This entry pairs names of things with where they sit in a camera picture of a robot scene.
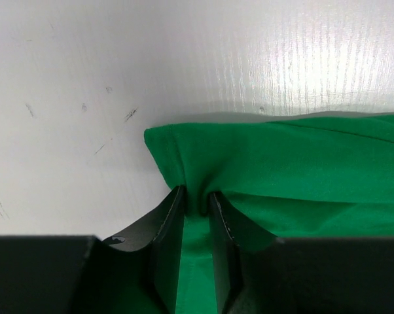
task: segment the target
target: white surface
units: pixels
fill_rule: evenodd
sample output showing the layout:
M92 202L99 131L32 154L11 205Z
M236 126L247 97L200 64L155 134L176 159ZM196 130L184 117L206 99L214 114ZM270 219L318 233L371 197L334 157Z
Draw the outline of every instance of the white surface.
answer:
M151 210L145 128L329 110L394 111L394 1L0 0L0 234Z

